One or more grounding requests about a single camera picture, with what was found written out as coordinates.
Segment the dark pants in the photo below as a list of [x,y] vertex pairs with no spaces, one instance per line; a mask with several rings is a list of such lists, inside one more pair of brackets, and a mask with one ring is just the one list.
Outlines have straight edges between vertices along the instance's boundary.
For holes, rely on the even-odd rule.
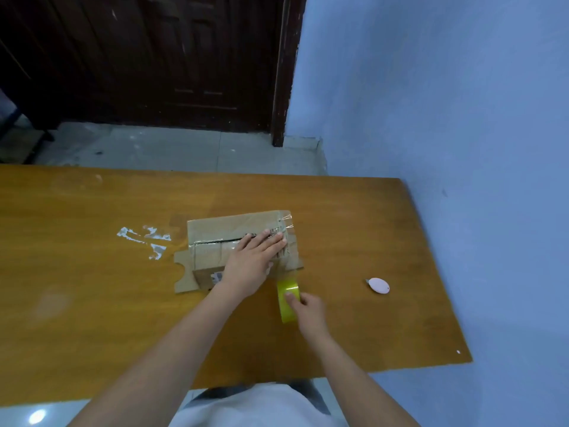
[[[309,379],[304,380],[296,380],[294,382],[290,382],[288,384],[296,392],[301,393],[306,399],[312,403],[312,405],[321,411],[323,414],[330,415],[330,411],[324,403],[322,396],[313,385],[312,381]],[[190,401],[185,408],[194,406],[194,402],[200,403],[205,402],[207,400],[217,400],[217,399],[224,399],[226,397],[233,396],[235,394],[239,394],[240,392],[247,391],[248,389],[252,388],[252,385],[246,387],[245,385],[238,385],[236,387],[220,387],[220,388],[209,388],[203,391],[197,397],[194,397],[192,401]]]

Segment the tile grout line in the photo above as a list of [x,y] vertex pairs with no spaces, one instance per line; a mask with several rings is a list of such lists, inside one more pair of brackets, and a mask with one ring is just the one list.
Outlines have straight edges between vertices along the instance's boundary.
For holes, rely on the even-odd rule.
[[215,163],[215,171],[219,172],[219,154],[221,152],[221,132],[219,132],[219,142],[217,143],[217,160]]

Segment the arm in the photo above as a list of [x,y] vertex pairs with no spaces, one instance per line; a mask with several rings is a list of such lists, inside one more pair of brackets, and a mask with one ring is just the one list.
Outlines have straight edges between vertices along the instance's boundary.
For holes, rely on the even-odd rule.
[[286,294],[302,335],[324,367],[330,387],[351,427],[418,427],[419,424],[344,352],[328,332],[323,301]]
[[225,321],[257,291],[269,260],[285,246],[282,234],[266,239],[268,234],[245,236],[231,253],[223,280],[69,426],[167,426]]

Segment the finger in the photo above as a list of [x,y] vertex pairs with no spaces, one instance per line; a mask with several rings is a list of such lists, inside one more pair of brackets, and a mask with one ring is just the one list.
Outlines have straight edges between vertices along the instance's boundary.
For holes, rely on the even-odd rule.
[[260,243],[263,242],[263,240],[266,237],[268,237],[268,234],[270,233],[271,233],[270,230],[265,229],[263,232],[261,232],[255,238],[253,238],[249,244],[247,244],[247,249],[254,249],[255,247],[257,247]]
[[286,246],[286,238],[282,239],[278,243],[273,244],[263,252],[263,255],[265,255],[265,259],[270,260],[271,258],[274,258],[279,251],[284,249],[285,246]]
[[278,243],[282,239],[283,239],[283,233],[277,232],[274,237],[267,238],[265,241],[263,241],[258,248],[261,249],[261,251],[265,251],[267,250],[267,248],[271,247],[274,243]]
[[285,292],[284,299],[287,301],[290,308],[294,310],[294,312],[298,315],[301,308],[303,307],[302,303],[296,299],[292,292]]
[[320,298],[317,297],[316,295],[308,294],[306,292],[301,292],[301,301],[302,304],[309,306],[311,304],[320,301]]
[[239,241],[239,243],[237,243],[237,245],[235,246],[235,250],[243,250],[250,241],[251,241],[251,234],[248,233],[243,238],[241,238],[241,241]]

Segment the person's left hand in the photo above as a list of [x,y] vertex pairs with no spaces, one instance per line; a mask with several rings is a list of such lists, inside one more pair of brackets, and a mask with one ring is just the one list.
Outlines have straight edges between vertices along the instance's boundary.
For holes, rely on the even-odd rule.
[[217,286],[231,287],[242,298],[254,294],[267,278],[270,260],[287,243],[281,232],[267,238],[269,234],[270,231],[265,229],[255,238],[251,234],[244,236],[229,255],[223,278]]

